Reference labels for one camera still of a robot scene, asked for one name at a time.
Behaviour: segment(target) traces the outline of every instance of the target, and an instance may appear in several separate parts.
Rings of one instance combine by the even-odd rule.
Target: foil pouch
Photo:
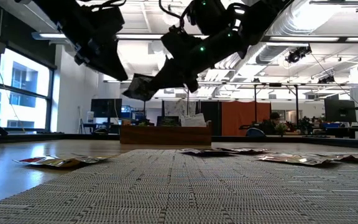
[[[271,162],[285,162],[289,164],[302,164],[306,166],[316,166],[327,164],[332,160],[325,157],[318,156],[302,156],[296,154],[285,154],[285,153],[270,153],[258,157],[261,161],[271,161]]]
[[[259,153],[265,153],[268,151],[268,149],[264,148],[253,148],[253,147],[238,147],[234,149],[226,149],[217,147],[219,150],[233,152],[233,153],[239,153],[239,154],[259,154]]]
[[[209,148],[205,148],[205,149],[180,149],[181,152],[190,152],[190,153],[194,153],[194,154],[202,154],[202,153],[213,153],[213,154],[227,154],[230,153],[229,151],[224,151],[224,150],[220,150],[220,149],[209,149]]]
[[[158,90],[147,88],[152,79],[153,77],[135,73],[129,88],[122,94],[132,99],[148,101]]]
[[[76,157],[67,157],[63,158],[63,156],[56,156],[56,155],[47,155],[47,156],[40,156],[40,157],[33,157],[29,159],[22,159],[22,160],[13,160],[14,162],[18,162],[20,164],[27,164],[27,165],[46,165],[46,166],[53,166],[53,167],[73,167],[77,166],[78,164],[85,163],[85,164],[94,164],[96,162],[103,161],[105,159],[109,159],[116,156],[84,156],[74,154]]]
[[[325,158],[329,158],[334,161],[344,161],[344,162],[358,162],[358,153],[355,154],[330,154],[330,153],[322,153],[316,154],[318,156],[323,156]]]

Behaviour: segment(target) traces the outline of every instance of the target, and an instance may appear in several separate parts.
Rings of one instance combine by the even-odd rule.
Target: computer monitor
[[[120,118],[122,99],[92,99],[91,111],[95,118]]]
[[[357,122],[354,101],[351,100],[324,100],[326,121]]]

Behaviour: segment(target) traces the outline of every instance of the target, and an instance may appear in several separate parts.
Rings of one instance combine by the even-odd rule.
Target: person
[[[277,112],[270,114],[270,119],[265,120],[260,126],[259,129],[262,130],[266,135],[268,134],[277,134],[275,127],[280,123],[280,115]]]

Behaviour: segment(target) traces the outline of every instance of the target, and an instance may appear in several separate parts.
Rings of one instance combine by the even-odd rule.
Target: ventilation duct
[[[268,30],[268,35],[309,35],[328,21],[340,7],[310,4],[310,0],[296,0]],[[286,46],[266,46],[256,62],[268,64],[282,54]]]

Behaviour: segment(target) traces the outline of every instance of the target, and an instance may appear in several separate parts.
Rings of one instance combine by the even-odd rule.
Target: blue chair
[[[266,137],[266,135],[257,128],[250,128],[247,130],[246,137]]]

